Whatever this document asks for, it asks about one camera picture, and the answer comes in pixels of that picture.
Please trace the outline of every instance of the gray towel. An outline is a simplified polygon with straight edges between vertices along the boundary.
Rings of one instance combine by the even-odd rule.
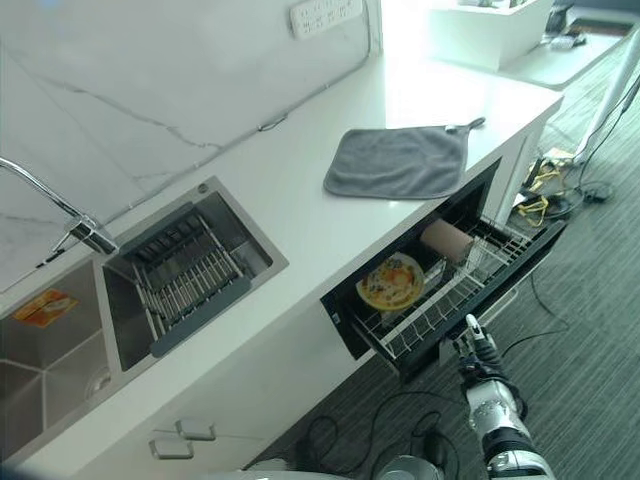
[[[335,195],[426,200],[451,195],[467,164],[469,125],[350,130],[340,141],[324,188]]]

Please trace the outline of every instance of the plate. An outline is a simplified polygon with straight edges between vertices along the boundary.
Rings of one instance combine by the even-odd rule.
[[[356,284],[360,298],[377,310],[403,310],[424,289],[424,272],[413,258],[394,253]]]

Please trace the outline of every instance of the outlet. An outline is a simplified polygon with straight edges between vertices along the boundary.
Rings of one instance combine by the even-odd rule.
[[[296,38],[313,37],[347,20],[362,15],[363,0],[309,0],[291,8],[291,25]]]

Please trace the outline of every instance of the wall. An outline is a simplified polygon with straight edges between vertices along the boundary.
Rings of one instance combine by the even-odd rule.
[[[296,3],[3,0],[0,154],[107,221],[366,59],[376,1],[305,41]],[[0,174],[0,291],[65,221]]]

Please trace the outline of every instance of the cabinet handle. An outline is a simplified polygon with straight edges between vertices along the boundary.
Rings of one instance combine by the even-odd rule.
[[[178,420],[176,430],[185,440],[196,442],[213,442],[216,439],[216,432],[213,425],[203,426],[202,422],[191,419]]]
[[[158,460],[190,460],[193,458],[193,445],[182,440],[151,440],[151,455]]]

